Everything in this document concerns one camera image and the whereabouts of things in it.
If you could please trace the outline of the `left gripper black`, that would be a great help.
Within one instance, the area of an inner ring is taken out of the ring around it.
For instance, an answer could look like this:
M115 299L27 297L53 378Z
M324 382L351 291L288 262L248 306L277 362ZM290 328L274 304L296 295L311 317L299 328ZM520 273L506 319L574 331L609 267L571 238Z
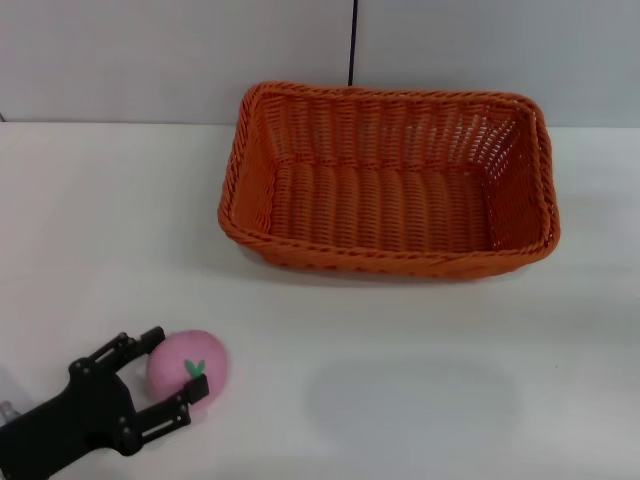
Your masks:
M61 393L1 427L2 476L47 479L100 449L132 456L139 452L139 433L146 445L190 425L190 407L209 395L205 375L136 413L128 387L115 373L164 340L162 327L138 339L121 332L89 356L106 370L86 361L71 366Z

